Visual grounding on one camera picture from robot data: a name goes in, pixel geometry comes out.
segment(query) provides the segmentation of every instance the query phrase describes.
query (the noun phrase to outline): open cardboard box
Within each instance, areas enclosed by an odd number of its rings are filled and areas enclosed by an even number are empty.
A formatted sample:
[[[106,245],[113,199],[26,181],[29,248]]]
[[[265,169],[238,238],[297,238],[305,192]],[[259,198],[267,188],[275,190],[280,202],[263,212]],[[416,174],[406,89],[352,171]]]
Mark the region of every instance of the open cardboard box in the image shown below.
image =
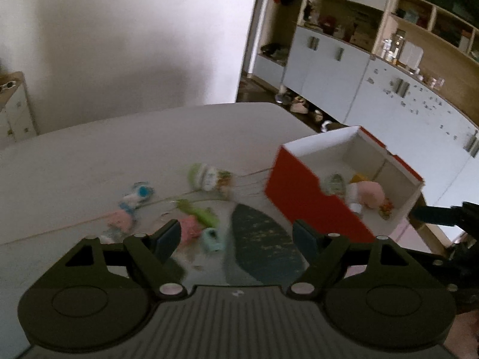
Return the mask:
[[[322,180],[356,173],[378,182],[394,210],[384,220],[377,209],[363,208],[358,218],[337,196],[325,195]],[[290,222],[302,219],[317,231],[336,232],[354,242],[390,235],[421,194],[423,179],[363,127],[312,135],[282,145],[266,185],[266,195]]]

